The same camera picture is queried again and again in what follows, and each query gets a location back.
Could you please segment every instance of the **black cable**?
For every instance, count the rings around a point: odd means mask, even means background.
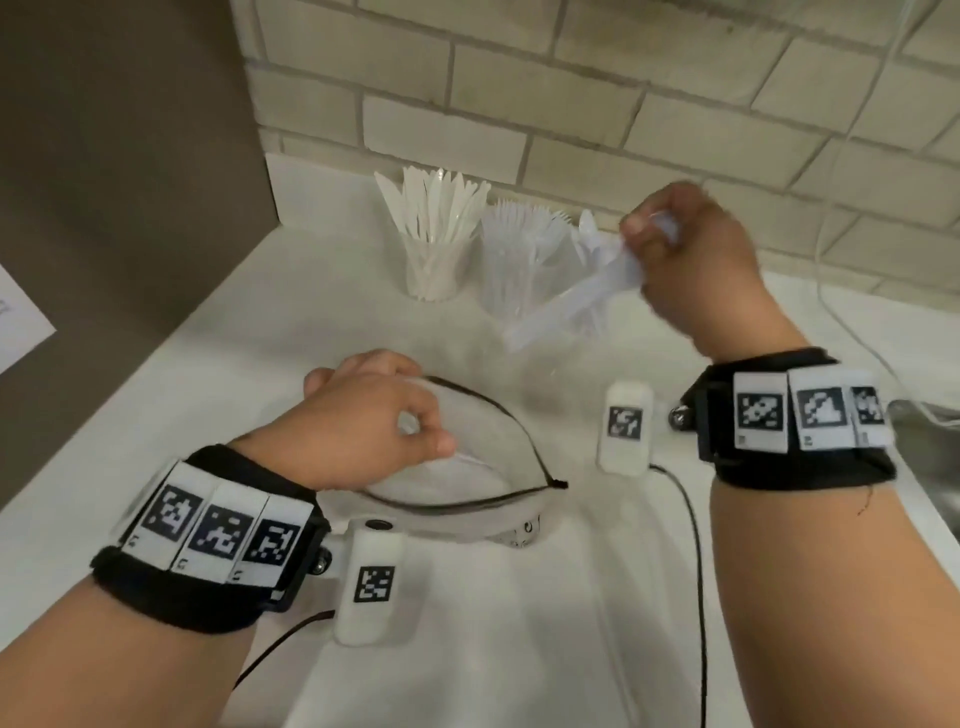
[[[700,544],[700,527],[693,512],[693,503],[680,479],[660,465],[651,463],[650,470],[665,475],[677,486],[680,495],[684,497],[686,511],[690,514],[690,525],[693,526],[693,541],[697,547],[697,611],[700,616],[700,728],[707,728],[707,615],[704,609],[704,554]]]
[[[317,614],[311,615],[310,617],[292,626],[290,629],[288,629],[286,632],[280,635],[280,637],[277,638],[273,644],[271,644],[269,647],[263,650],[263,652],[260,653],[260,656],[257,657],[256,660],[251,662],[250,666],[247,667],[247,669],[245,669],[243,672],[240,673],[240,677],[238,677],[237,681],[233,683],[233,689],[236,690],[237,686],[239,686],[240,683],[246,680],[247,677],[250,675],[250,673],[259,667],[260,663],[262,663],[264,660],[270,657],[271,652],[273,652],[275,649],[277,649],[287,641],[287,638],[297,634],[307,624],[313,624],[313,622],[315,621],[324,621],[325,619],[333,619],[333,616],[335,614],[336,612],[334,612],[332,609],[327,610],[325,612],[318,612]]]

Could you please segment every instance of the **white countertop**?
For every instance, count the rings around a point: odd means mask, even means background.
[[[602,342],[545,342],[506,357],[469,291],[441,304],[401,292],[385,255],[372,182],[268,157],[281,220],[269,235],[0,513],[0,645],[86,573],[132,494],[171,454],[224,441],[292,404],[309,369],[375,347],[497,398],[530,426],[551,471],[571,481],[564,517],[533,546],[411,539],[404,638],[347,649],[305,631],[234,696],[226,725],[694,725],[699,638],[688,516],[673,486],[592,466],[606,387],[641,378],[663,409],[704,361],[632,296]],[[771,287],[798,324],[845,361],[876,368],[812,301]],[[960,318],[831,290],[852,323],[922,387],[960,405]],[[881,389],[896,394],[884,376]],[[710,721],[749,725],[709,552],[710,469],[692,435],[665,428],[654,460],[687,486],[705,553]],[[950,575],[960,547],[909,471],[901,497]],[[265,619],[254,652],[319,604]]]

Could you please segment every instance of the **backsplash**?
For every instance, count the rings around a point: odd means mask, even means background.
[[[817,200],[900,0],[231,0],[264,149],[404,161],[614,228],[703,182],[812,275]],[[960,312],[960,0],[917,0],[838,159],[824,279]]]

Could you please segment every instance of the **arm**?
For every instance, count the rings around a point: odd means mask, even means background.
[[[664,209],[682,224],[676,250],[644,225]],[[667,187],[621,229],[647,269],[644,295],[704,355],[807,346],[764,288],[747,233],[699,187]],[[713,484],[717,585],[758,728],[957,723],[960,592],[892,486],[868,491]]]
[[[436,399],[394,376],[420,367],[392,352],[316,370],[303,403],[232,446],[315,490],[361,488],[453,454]],[[420,433],[400,435],[401,411]],[[85,579],[0,653],[0,728],[206,728],[216,724],[252,629],[203,635],[154,621]]]

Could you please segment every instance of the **person's left hand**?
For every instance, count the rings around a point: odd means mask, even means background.
[[[313,490],[364,488],[450,457],[457,443],[441,427],[437,398],[404,378],[421,374],[416,361],[385,350],[315,369],[303,380],[302,403],[229,446]],[[399,430],[401,412],[416,415],[419,433]]]

